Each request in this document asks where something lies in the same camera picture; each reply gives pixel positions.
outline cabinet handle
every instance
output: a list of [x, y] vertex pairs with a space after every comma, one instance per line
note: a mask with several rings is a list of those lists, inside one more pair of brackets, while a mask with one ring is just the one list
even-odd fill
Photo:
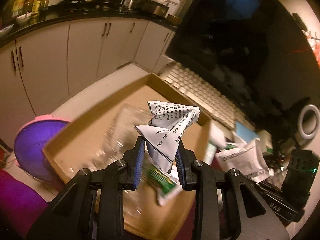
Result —
[[108, 26], [108, 24], [105, 23], [104, 24], [104, 30], [103, 30], [103, 33], [102, 33], [102, 37], [104, 37], [104, 35], [106, 35], [107, 26]]
[[133, 26], [132, 26], [132, 29], [131, 29], [130, 33], [133, 32], [133, 29], [134, 29], [135, 26], [136, 26], [136, 23], [133, 23]]
[[17, 72], [16, 63], [14, 62], [14, 53], [13, 53], [13, 50], [11, 51], [11, 57], [12, 57], [14, 72]]
[[167, 39], [167, 37], [169, 36], [169, 34], [170, 34], [170, 33], [167, 33], [167, 36], [164, 38], [164, 41], [163, 41], [163, 42], [166, 41], [166, 39]]
[[109, 30], [108, 30], [107, 36], [108, 36], [108, 35], [109, 35], [109, 33], [110, 33], [111, 26], [112, 26], [112, 23], [109, 23]]
[[21, 67], [24, 67], [23, 58], [22, 58], [22, 48], [21, 47], [19, 47], [19, 52], [20, 52], [20, 58], [21, 58]]

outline white bowl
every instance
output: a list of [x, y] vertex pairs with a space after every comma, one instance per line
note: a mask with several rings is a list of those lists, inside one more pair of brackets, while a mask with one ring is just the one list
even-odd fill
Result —
[[17, 19], [16, 19], [17, 20], [17, 24], [19, 24], [19, 25], [26, 24], [28, 22], [28, 20], [30, 20], [30, 17], [31, 17], [31, 13], [30, 12], [17, 17]]
[[13, 28], [13, 24], [3, 28], [2, 30], [0, 30], [0, 38], [2, 38], [3, 36], [7, 35]]

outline black countertop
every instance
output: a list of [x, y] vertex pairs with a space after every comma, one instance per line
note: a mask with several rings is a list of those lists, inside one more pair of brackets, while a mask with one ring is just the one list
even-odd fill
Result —
[[48, 11], [41, 13], [38, 18], [31, 19], [25, 25], [18, 25], [14, 20], [14, 24], [11, 32], [0, 38], [0, 48], [8, 44], [10, 41], [27, 34], [33, 30], [40, 29], [55, 23], [66, 22], [77, 19], [85, 18], [97, 18], [97, 17], [122, 17], [122, 18], [135, 18], [149, 20], [164, 26], [172, 31], [176, 31], [177, 27], [171, 25], [166, 19], [148, 14], [141, 11], [132, 12], [120, 12], [114, 9], [102, 9], [96, 8], [92, 3], [86, 3], [85, 5], [75, 4], [57, 4], [48, 7]]

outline blue gripper pad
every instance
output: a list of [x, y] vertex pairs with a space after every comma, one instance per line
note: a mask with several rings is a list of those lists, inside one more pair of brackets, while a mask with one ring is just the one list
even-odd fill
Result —
[[177, 153], [174, 157], [176, 161], [176, 166], [177, 166], [177, 171], [178, 171], [178, 176], [179, 176], [179, 182], [182, 188], [186, 185], [186, 175], [185, 175], [185, 170], [184, 166], [182, 163], [181, 155], [179, 149], [177, 150]]
[[139, 152], [136, 159], [136, 165], [134, 168], [134, 179], [133, 179], [133, 186], [135, 189], [138, 188], [140, 183], [141, 173], [142, 173], [142, 165], [144, 159], [144, 151], [145, 151], [145, 141], [141, 140]]

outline white cabinet door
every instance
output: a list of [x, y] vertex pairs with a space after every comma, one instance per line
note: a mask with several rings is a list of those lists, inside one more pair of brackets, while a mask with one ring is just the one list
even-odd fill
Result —
[[0, 62], [0, 138], [13, 148], [18, 130], [36, 115], [19, 73], [15, 41], [0, 49]]
[[134, 61], [145, 70], [152, 72], [171, 33], [171, 30], [149, 22]]
[[120, 66], [133, 61], [147, 25], [147, 20], [132, 19], [130, 34], [122, 47]]
[[17, 38], [22, 80], [36, 115], [50, 114], [67, 99], [67, 43], [70, 22]]
[[68, 42], [68, 82], [74, 95], [97, 79], [101, 46], [109, 18], [71, 21]]
[[167, 51], [167, 48], [169, 47], [174, 35], [176, 33], [175, 32], [172, 32], [166, 45], [164, 46], [163, 50], [162, 50], [162, 53], [161, 53], [161, 56], [159, 57], [157, 63], [156, 63], [156, 66], [155, 68], [153, 69], [153, 72], [156, 73], [156, 74], [159, 74], [161, 72], [161, 70], [166, 66], [168, 65], [169, 63], [171, 63], [173, 61], [172, 58], [169, 58], [166, 56], [166, 51]]
[[126, 42], [131, 29], [131, 19], [110, 18], [101, 49], [98, 78], [111, 74], [120, 66], [121, 48]]

